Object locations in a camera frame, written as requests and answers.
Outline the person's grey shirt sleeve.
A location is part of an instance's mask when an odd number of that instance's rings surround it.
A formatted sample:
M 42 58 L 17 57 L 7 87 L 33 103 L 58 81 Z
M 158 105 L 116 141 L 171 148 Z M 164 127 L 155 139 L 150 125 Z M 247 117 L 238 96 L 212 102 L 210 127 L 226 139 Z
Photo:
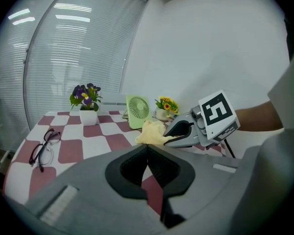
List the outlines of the person's grey shirt sleeve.
M 294 129 L 294 55 L 290 65 L 268 93 L 285 129 Z

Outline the purple flowers in white pot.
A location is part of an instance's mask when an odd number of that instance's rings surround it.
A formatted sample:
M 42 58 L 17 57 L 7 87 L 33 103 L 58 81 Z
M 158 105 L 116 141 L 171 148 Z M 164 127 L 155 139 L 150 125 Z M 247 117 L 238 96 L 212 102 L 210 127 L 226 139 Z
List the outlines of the purple flowers in white pot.
M 80 106 L 80 121 L 84 126 L 94 126 L 98 122 L 99 104 L 103 97 L 100 95 L 101 87 L 93 83 L 77 85 L 70 95 L 72 109 Z

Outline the yellow cloth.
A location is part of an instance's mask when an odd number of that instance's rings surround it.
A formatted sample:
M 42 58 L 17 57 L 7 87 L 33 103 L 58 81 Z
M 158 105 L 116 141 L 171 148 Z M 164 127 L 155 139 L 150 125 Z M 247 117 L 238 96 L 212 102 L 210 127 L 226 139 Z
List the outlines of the yellow cloth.
M 136 144 L 153 144 L 164 145 L 166 142 L 176 139 L 180 136 L 167 136 L 165 137 L 166 126 L 161 121 L 147 120 L 144 122 L 142 132 L 136 137 Z

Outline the glass partition with blinds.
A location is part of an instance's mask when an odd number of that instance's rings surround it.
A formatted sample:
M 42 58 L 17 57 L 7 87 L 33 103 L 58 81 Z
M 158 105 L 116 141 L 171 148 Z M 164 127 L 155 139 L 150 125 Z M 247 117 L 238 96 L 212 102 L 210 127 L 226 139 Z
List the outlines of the glass partition with blinds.
M 15 151 L 76 85 L 118 93 L 147 0 L 18 0 L 0 25 L 0 149 Z

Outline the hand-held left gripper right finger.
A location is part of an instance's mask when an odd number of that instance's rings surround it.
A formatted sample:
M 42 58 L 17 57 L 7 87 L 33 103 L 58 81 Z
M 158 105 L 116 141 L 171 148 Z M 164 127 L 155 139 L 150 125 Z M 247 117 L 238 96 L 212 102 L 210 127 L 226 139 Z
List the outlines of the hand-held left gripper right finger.
M 231 157 L 209 156 L 148 145 L 148 205 L 166 228 L 190 219 L 227 184 L 240 163 Z

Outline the person's right forearm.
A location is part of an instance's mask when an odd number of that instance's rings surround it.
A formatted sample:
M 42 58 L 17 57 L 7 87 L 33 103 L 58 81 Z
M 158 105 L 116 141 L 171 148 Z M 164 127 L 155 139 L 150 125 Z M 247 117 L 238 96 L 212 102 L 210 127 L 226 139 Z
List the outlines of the person's right forearm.
M 240 131 L 266 132 L 283 128 L 281 119 L 270 101 L 235 112 L 241 125 Z

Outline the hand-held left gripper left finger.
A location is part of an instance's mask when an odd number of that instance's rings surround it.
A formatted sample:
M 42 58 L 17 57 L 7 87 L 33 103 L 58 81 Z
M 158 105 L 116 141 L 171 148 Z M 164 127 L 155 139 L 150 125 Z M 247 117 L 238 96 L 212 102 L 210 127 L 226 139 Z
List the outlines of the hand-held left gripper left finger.
M 25 223 L 36 235 L 159 235 L 166 228 L 141 187 L 147 147 L 76 163 L 34 194 Z

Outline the green desk fan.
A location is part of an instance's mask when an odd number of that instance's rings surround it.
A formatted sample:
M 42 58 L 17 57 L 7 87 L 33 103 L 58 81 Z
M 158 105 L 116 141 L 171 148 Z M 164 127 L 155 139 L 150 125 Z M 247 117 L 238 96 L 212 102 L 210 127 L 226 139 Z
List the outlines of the green desk fan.
M 151 109 L 146 97 L 127 94 L 125 99 L 126 110 L 122 118 L 128 120 L 131 129 L 141 129 L 146 120 L 152 120 Z

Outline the dark framed eyeglasses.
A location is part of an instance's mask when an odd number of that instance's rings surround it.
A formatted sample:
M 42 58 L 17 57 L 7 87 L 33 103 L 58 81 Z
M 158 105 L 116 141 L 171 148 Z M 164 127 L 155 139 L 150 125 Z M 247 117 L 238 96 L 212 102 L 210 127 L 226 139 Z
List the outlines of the dark framed eyeglasses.
M 43 141 L 37 144 L 29 157 L 28 163 L 33 167 L 37 165 L 41 173 L 44 172 L 45 166 L 49 165 L 53 160 L 52 146 L 61 140 L 61 132 L 50 128 L 44 134 Z

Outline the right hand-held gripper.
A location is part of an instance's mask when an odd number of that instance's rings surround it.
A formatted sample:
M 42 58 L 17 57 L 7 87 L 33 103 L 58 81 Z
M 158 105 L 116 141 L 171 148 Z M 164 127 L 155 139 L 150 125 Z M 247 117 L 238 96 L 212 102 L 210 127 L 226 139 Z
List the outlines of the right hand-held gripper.
M 198 105 L 177 116 L 167 127 L 165 137 L 173 139 L 165 143 L 171 148 L 200 145 L 210 148 L 218 145 L 238 130 L 240 122 L 228 97 L 219 90 L 198 101 Z

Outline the yellow flowers in white pot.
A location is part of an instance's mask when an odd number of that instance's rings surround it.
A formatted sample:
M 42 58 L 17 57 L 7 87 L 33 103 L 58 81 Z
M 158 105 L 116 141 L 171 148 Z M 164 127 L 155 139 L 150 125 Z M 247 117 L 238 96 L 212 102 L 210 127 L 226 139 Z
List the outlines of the yellow flowers in white pot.
M 178 104 L 169 97 L 161 96 L 159 100 L 155 100 L 156 110 L 155 118 L 161 121 L 169 121 L 180 115 Z

